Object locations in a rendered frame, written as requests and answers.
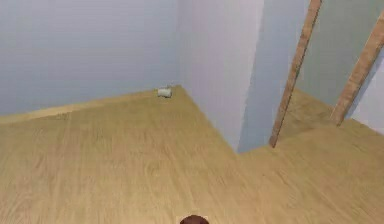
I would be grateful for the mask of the dark brown round object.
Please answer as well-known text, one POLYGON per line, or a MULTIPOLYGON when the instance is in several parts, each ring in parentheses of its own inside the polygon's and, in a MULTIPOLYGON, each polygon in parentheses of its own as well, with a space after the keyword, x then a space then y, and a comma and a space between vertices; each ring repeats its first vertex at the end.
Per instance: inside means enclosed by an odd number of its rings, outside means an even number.
POLYGON ((189 215, 183 218, 179 224, 209 224, 209 221, 199 215, 189 215))

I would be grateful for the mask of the brown wooden door frame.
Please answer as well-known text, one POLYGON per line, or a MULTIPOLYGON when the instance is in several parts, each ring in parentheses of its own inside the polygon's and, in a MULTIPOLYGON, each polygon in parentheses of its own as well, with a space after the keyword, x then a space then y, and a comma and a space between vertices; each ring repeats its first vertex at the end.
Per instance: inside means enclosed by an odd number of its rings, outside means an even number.
MULTIPOLYGON (((285 89, 278 107, 277 115, 269 138, 269 145, 275 147, 279 138, 280 130, 291 100, 297 77, 299 75, 304 57, 310 42, 315 22, 322 5, 322 0, 310 0, 308 11, 302 27, 296 52, 291 63, 291 67, 286 81, 285 89)), ((345 116, 352 106, 352 103, 358 95, 364 84, 368 73, 371 71, 374 62, 384 46, 384 9, 381 11, 377 21, 366 41, 366 44, 355 63, 349 79, 340 94, 330 119, 340 126, 345 116)))

